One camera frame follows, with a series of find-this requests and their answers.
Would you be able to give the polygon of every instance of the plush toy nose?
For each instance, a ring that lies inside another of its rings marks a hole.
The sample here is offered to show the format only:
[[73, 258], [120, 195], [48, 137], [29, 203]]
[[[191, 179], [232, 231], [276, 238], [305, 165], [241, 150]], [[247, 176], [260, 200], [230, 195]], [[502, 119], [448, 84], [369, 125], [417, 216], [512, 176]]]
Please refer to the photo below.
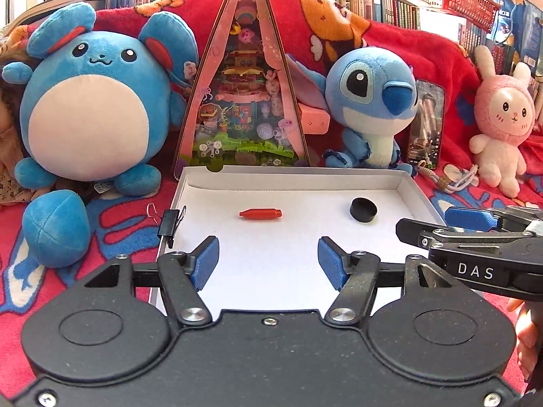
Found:
[[398, 116], [409, 107], [411, 107], [411, 99], [413, 89], [404, 82], [388, 82], [383, 89], [383, 102], [388, 111], [394, 116]]

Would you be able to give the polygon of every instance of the screw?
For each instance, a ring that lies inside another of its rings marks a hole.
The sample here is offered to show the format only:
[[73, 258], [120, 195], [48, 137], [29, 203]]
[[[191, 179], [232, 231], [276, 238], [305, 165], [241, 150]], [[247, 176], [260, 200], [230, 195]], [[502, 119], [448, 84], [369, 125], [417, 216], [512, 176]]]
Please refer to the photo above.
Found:
[[349, 308], [337, 308], [330, 311], [330, 318], [334, 321], [352, 321], [355, 316], [355, 311]]
[[181, 311], [181, 318], [185, 321], [202, 321], [206, 318], [206, 313], [202, 308], [188, 308]]
[[502, 397], [497, 393], [491, 393], [488, 394], [486, 398], [484, 398], [484, 407], [498, 407], [502, 401]]
[[262, 320], [262, 323], [264, 323], [266, 326], [277, 326], [278, 321], [276, 318], [269, 317], [269, 318], [264, 318]]
[[43, 407], [55, 407], [56, 406], [56, 398], [52, 393], [49, 393], [49, 392], [41, 392], [37, 396], [37, 401]]

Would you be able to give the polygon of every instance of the black bottle cap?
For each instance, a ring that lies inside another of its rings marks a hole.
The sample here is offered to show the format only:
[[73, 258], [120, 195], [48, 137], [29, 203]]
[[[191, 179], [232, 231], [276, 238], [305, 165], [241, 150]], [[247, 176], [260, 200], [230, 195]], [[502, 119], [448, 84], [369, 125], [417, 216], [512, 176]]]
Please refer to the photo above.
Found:
[[370, 199], [357, 197], [352, 201], [351, 209], [349, 211], [354, 219], [368, 224], [374, 220], [374, 217], [377, 214], [377, 207]]

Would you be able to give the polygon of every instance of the plush toy mouth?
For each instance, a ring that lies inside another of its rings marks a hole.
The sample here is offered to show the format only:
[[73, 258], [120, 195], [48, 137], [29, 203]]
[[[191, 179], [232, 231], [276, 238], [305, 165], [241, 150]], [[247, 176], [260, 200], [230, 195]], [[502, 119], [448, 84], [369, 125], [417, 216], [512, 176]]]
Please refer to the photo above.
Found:
[[113, 61], [107, 62], [107, 61], [104, 61], [103, 59], [97, 59], [96, 61], [93, 61], [93, 59], [90, 58], [90, 59], [89, 59], [89, 62], [90, 62], [91, 64], [102, 63], [102, 64], [105, 64], [105, 65], [110, 65]]

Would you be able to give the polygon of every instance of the white tray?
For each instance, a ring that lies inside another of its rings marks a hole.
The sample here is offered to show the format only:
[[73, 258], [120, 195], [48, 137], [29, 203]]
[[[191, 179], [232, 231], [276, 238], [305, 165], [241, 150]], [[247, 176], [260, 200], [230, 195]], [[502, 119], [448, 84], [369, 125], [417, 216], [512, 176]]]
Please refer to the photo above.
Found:
[[[355, 197], [377, 205], [370, 224], [354, 220]], [[337, 296], [317, 260], [317, 242], [329, 236], [346, 252], [368, 251], [383, 262], [404, 263], [427, 252], [400, 242], [395, 226], [403, 217], [443, 225], [415, 182], [395, 170], [224, 167], [185, 168], [172, 209], [187, 206], [174, 251], [191, 252], [208, 235], [220, 243], [219, 263], [200, 297], [217, 319], [222, 309], [318, 309], [325, 314]], [[249, 221], [248, 208], [277, 208], [283, 217]], [[161, 243], [159, 255], [167, 252]], [[379, 289], [374, 311], [400, 298], [400, 288]], [[160, 293], [151, 304], [164, 311]]]

